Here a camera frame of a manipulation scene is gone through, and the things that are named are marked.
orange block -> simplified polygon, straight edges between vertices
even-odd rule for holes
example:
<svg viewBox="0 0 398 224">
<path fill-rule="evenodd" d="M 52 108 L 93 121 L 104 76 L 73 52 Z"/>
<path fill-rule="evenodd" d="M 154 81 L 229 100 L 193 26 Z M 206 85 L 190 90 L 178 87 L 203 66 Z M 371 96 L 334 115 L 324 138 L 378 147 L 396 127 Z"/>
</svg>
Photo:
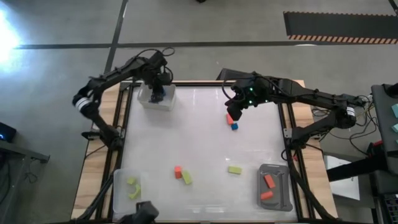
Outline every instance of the orange block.
<svg viewBox="0 0 398 224">
<path fill-rule="evenodd" d="M 232 120 L 231 115 L 226 114 L 226 122 L 227 122 L 229 125 L 231 125 L 231 124 L 234 123 L 234 120 Z"/>
<path fill-rule="evenodd" d="M 270 199 L 274 196 L 274 193 L 272 191 L 264 192 L 261 194 L 261 200 L 267 200 Z"/>
<path fill-rule="evenodd" d="M 275 187 L 275 183 L 274 180 L 272 180 L 271 175 L 269 174 L 265 175 L 264 180 L 266 180 L 266 183 L 270 189 Z"/>
<path fill-rule="evenodd" d="M 174 167 L 174 174 L 175 174 L 175 178 L 176 179 L 180 179 L 182 177 L 182 173 L 181 173 L 182 169 L 180 166 L 175 166 Z"/>
</svg>

